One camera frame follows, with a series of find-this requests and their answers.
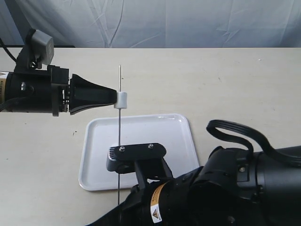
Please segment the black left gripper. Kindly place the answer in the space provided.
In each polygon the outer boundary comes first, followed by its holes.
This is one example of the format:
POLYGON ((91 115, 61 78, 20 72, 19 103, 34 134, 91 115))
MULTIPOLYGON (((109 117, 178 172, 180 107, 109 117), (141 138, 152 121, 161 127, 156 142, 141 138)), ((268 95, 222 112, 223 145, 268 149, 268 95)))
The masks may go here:
POLYGON ((54 117, 114 105, 117 91, 89 82, 69 70, 49 65, 46 70, 18 70, 4 79, 4 111, 13 113, 50 113, 54 117))

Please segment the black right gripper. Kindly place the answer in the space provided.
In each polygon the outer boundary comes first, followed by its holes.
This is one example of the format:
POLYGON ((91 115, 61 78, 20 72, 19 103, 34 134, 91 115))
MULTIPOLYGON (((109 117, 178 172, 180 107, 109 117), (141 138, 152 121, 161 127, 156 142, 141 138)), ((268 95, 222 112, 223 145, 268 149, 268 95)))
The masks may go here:
POLYGON ((154 185, 144 189, 135 185, 123 203, 88 226, 153 226, 150 201, 154 190, 154 185))

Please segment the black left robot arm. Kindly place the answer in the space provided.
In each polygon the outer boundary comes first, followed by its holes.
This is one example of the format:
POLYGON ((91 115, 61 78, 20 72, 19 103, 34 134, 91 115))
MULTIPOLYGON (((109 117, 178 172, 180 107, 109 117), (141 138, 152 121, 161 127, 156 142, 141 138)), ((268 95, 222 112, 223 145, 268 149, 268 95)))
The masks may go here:
POLYGON ((89 82, 69 70, 49 65, 46 70, 0 73, 0 110, 12 113, 76 113, 116 104, 117 91, 89 82))

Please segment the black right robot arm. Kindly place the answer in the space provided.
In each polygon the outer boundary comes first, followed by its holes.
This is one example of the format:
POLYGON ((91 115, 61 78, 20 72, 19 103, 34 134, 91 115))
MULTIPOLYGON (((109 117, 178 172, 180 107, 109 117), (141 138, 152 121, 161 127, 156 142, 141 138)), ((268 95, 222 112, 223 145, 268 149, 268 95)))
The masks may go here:
POLYGON ((301 148, 274 148, 259 131, 226 120, 207 132, 241 148, 216 147, 205 165, 174 177, 159 143, 109 149, 107 169, 135 173, 128 197, 95 226, 298 226, 301 148))

